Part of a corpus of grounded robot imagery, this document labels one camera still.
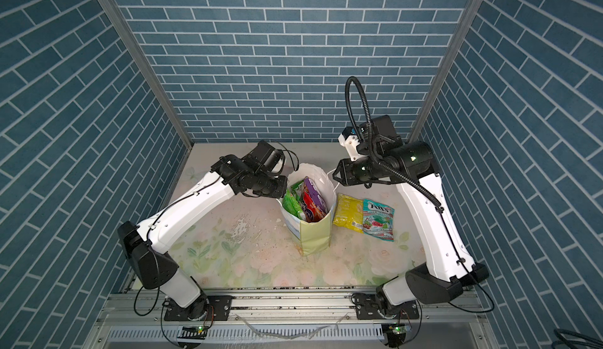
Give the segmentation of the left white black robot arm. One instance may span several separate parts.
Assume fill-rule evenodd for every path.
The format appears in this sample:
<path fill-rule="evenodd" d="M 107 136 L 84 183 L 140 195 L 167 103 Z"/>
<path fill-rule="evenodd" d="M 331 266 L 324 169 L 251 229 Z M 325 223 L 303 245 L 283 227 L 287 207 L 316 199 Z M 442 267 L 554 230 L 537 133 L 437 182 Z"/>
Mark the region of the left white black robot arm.
<path fill-rule="evenodd" d="M 260 158 L 252 154 L 221 157 L 201 181 L 169 206 L 140 223 L 123 223 L 117 235 L 143 287 L 159 289 L 184 309 L 207 303 L 200 286 L 180 269 L 169 250 L 191 226 L 238 194 L 251 191 L 258 197 L 284 197 L 285 162 L 280 151 Z"/>

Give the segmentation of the floral paper gift bag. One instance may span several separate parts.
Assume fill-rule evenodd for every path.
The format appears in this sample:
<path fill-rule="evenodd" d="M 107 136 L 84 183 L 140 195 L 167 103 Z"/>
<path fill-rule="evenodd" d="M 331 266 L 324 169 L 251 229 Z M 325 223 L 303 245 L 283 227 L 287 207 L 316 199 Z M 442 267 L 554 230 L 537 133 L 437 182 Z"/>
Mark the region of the floral paper gift bag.
<path fill-rule="evenodd" d="M 286 195 L 278 202 L 302 256 L 324 251 L 331 244 L 336 189 L 328 172 L 309 163 L 302 163 L 287 177 Z"/>

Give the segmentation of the yellow snack packet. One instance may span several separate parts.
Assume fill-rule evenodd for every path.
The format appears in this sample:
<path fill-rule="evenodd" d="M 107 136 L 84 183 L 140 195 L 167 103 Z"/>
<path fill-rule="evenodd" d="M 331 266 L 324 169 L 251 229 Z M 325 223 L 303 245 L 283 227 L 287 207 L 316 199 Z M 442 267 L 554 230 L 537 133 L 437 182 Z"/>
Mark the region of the yellow snack packet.
<path fill-rule="evenodd" d="M 333 224 L 363 234 L 363 219 L 364 201 L 339 193 Z"/>

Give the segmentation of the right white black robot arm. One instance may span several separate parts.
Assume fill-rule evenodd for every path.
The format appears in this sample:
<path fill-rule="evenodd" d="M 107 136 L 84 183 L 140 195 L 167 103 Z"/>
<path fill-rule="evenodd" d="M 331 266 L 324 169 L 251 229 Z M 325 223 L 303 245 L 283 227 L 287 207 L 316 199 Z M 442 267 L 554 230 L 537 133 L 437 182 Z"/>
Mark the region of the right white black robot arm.
<path fill-rule="evenodd" d="M 386 314 L 403 303 L 451 303 L 467 286 L 480 286 L 489 276 L 465 247 L 445 201 L 441 173 L 430 146 L 422 141 L 402 144 L 387 140 L 371 156 L 355 135 L 340 135 L 348 153 L 333 178 L 344 186 L 395 185 L 410 210 L 425 250 L 426 260 L 405 275 L 377 289 L 380 309 Z"/>

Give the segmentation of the teal Fox's candy packet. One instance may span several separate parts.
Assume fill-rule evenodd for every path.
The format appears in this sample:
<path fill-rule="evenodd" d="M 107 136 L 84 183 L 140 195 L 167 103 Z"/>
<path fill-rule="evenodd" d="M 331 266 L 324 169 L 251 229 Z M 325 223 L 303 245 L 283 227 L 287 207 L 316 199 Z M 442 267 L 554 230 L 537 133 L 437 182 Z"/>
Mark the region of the teal Fox's candy packet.
<path fill-rule="evenodd" d="M 370 199 L 363 201 L 364 234 L 387 242 L 394 241 L 395 209 Z"/>

